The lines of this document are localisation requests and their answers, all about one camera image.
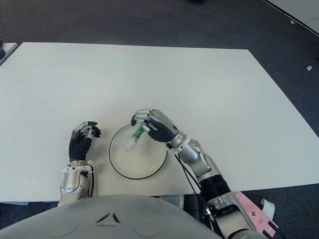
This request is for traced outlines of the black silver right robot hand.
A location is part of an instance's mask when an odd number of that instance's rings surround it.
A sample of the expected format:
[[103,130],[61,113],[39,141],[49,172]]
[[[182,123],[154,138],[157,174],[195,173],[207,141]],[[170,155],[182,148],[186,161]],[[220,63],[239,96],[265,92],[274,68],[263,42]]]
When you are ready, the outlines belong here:
[[143,121],[142,127],[155,141],[171,142],[179,134],[175,124],[160,110],[138,110],[131,119],[131,125],[134,126],[139,120]]

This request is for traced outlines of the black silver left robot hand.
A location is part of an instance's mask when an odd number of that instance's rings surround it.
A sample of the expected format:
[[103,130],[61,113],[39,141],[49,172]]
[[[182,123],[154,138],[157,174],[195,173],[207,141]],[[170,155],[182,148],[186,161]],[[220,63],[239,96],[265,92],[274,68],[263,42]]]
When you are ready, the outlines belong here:
[[72,131],[69,142],[69,161],[85,161],[93,138],[101,136],[101,130],[97,122],[85,121],[80,123]]

